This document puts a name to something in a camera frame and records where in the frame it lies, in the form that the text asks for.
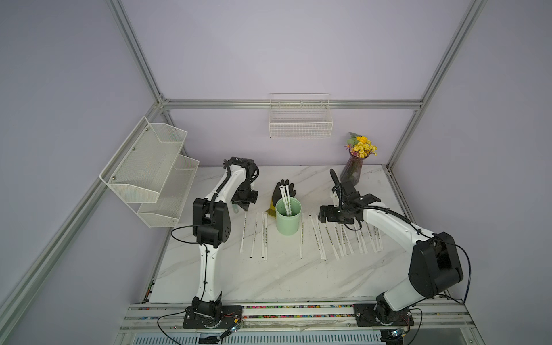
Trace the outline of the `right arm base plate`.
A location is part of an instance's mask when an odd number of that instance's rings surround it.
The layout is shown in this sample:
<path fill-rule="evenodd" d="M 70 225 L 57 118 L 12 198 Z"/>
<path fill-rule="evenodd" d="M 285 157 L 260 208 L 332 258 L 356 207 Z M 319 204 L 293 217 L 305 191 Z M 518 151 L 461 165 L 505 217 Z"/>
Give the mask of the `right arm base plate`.
<path fill-rule="evenodd" d="M 406 326 L 414 325 L 411 311 L 404 308 L 393 311 L 378 303 L 355 303 L 354 317 L 359 327 Z"/>

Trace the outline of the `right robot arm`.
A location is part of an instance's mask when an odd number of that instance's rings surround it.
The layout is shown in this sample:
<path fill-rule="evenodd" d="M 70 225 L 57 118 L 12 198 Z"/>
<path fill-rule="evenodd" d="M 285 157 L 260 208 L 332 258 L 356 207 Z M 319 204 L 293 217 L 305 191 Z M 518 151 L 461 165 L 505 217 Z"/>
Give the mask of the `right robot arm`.
<path fill-rule="evenodd" d="M 361 195 L 351 182 L 341 182 L 333 169 L 329 173 L 334 184 L 331 189 L 333 204 L 320 207 L 320 223 L 339 224 L 349 231 L 372 226 L 411 256 L 407 277 L 376 297 L 368 313 L 369 323 L 392 326 L 408 316 L 411 306 L 439 296 L 464 280 L 458 251 L 464 254 L 466 251 L 450 234 L 437 234 L 418 226 L 386 207 L 375 195 Z"/>

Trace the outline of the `straw thirteenth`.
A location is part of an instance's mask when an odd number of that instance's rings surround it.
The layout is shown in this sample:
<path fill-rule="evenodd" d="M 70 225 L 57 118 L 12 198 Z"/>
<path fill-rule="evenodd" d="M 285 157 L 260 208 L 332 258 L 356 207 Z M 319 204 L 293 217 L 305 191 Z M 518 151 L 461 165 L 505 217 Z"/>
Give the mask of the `straw thirteenth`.
<path fill-rule="evenodd" d="M 263 260 L 267 261 L 267 212 L 263 213 Z"/>

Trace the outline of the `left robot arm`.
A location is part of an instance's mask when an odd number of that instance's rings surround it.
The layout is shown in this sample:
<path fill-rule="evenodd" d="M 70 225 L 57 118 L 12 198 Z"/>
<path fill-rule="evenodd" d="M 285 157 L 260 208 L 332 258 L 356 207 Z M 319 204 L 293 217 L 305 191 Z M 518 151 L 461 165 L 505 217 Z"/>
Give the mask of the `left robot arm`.
<path fill-rule="evenodd" d="M 200 250 L 200 278 L 196 295 L 184 312 L 184 329 L 219 327 L 224 315 L 219 278 L 219 251 L 231 234 L 229 207 L 247 211 L 258 198 L 253 189 L 260 169 L 253 159 L 232 157 L 223 163 L 224 175 L 203 198 L 193 203 L 193 221 L 189 226 Z"/>

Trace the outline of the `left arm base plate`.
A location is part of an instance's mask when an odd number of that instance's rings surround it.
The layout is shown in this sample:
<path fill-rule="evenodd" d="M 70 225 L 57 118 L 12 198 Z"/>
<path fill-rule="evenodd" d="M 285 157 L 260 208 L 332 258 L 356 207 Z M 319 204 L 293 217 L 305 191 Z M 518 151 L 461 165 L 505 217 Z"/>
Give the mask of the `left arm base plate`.
<path fill-rule="evenodd" d="M 229 329 L 242 319 L 243 306 L 221 305 L 214 310 L 201 311 L 188 306 L 183 319 L 184 329 Z"/>

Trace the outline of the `straw eleventh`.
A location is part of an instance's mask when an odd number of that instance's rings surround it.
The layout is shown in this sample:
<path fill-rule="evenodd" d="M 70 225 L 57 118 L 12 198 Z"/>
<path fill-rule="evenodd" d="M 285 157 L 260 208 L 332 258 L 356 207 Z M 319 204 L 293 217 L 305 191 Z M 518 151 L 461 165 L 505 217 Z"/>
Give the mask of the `straw eleventh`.
<path fill-rule="evenodd" d="M 375 233 L 375 242 L 376 242 L 376 248 L 378 252 L 382 251 L 382 238 L 381 233 L 377 227 L 374 227 L 374 233 Z"/>

